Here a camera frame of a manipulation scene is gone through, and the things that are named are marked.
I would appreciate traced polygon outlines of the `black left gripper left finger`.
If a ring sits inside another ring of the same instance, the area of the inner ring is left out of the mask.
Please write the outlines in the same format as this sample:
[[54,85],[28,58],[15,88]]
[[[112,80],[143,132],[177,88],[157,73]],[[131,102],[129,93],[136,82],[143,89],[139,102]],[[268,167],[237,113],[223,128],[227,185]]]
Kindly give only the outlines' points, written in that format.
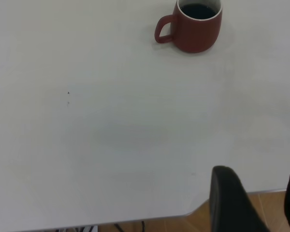
[[212,232],[267,232],[238,175],[226,166],[212,169],[209,196]]

